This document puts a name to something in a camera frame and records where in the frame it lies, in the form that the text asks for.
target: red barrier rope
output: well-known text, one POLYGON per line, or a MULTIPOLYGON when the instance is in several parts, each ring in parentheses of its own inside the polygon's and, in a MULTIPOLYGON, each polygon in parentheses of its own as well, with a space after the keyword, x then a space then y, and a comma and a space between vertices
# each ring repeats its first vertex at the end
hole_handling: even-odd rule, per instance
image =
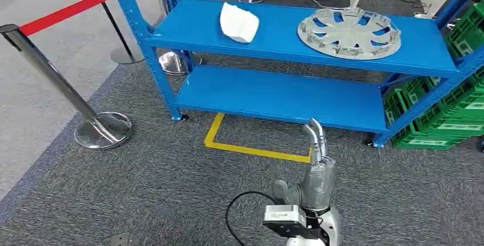
POLYGON ((107 0, 82 0, 76 2, 72 5, 69 5, 65 8, 62 8, 52 14, 44 16, 40 19, 36 19, 31 21, 23 26, 20 27, 20 30, 26 35, 32 35, 33 33, 37 33, 49 26, 52 26, 58 22, 64 21, 67 18, 70 18, 74 15, 77 15, 91 7, 94 7, 102 2, 107 0))

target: shelf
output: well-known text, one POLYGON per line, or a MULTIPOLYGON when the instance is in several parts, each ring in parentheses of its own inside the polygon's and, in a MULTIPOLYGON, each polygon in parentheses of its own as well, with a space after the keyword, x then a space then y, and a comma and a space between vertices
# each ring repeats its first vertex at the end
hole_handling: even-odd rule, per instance
POLYGON ((314 9, 232 3, 259 17, 259 30, 251 43, 238 43, 220 29, 223 2, 181 0, 144 43, 154 47, 305 62, 328 66, 450 77, 458 72, 434 21, 389 15, 402 31, 402 47, 395 54, 370 61, 340 59, 306 46, 297 25, 314 9))
POLYGON ((328 127, 382 132, 380 93, 375 84, 201 65, 189 74, 175 104, 296 123, 316 118, 328 127))

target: carpet floor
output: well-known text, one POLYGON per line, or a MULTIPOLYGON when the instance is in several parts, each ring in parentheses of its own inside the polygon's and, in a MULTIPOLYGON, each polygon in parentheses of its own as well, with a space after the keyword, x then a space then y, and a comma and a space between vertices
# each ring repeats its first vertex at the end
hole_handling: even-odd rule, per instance
MULTIPOLYGON (((413 12, 408 4, 388 9, 413 12)), ((363 81, 385 75, 203 57, 209 64, 291 74, 363 81)), ((181 82, 171 80, 174 88, 181 82)), ((307 167, 205 147, 215 114, 187 111, 189 121, 172 122, 144 64, 117 67, 91 103, 97 111, 127 114, 135 124, 133 137, 112 150, 86 150, 72 141, 76 116, 0 203, 9 209, 2 214, 0 245, 109 245, 111 236, 124 232, 139 245, 237 245, 224 226, 230 200, 247 190, 268 192, 275 179, 295 183, 307 167)), ((475 147, 477 139, 437 152, 369 148, 362 144, 365 138, 361 132, 328 129, 329 152, 337 160, 335 202, 343 218, 343 245, 484 244, 484 156, 475 147)), ((308 148, 300 125, 236 116, 224 118, 215 140, 297 155, 308 148)), ((229 215, 247 245, 284 245, 262 226, 266 204, 243 197, 229 215)))

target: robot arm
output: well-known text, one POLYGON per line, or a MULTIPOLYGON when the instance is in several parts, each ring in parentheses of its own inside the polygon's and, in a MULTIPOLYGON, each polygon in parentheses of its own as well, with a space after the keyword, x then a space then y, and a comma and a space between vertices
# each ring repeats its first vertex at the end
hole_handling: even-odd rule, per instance
POLYGON ((273 183, 272 195, 279 205, 266 207, 264 225, 288 237, 291 246, 339 246, 341 218, 330 206, 336 162, 328 156, 324 130, 317 120, 311 119, 304 131, 311 142, 310 166, 296 186, 283 180, 273 183))

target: yellow floor tape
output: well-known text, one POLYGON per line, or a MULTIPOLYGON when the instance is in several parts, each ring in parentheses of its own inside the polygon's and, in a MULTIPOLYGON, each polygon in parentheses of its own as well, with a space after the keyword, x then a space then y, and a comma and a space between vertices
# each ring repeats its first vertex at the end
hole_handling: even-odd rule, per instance
POLYGON ((294 161, 294 162, 309 163, 309 155, 308 156, 300 156, 300 155, 286 154, 286 153, 273 152, 273 151, 267 151, 267 150, 261 150, 261 149, 255 149, 255 148, 249 148, 249 147, 243 147, 243 146, 214 142, 213 140, 215 139, 215 135, 217 134, 217 132, 220 128, 220 125, 222 123, 222 120, 224 119, 224 115, 225 114, 218 113, 215 116, 215 119, 213 120, 212 126, 208 130, 207 136, 205 137, 205 140, 204 140, 205 146, 210 147, 210 148, 215 148, 215 149, 221 149, 221 150, 227 150, 227 151, 232 151, 232 152, 249 154, 249 155, 266 156, 268 158, 285 159, 285 160, 291 160, 291 161, 294 161))

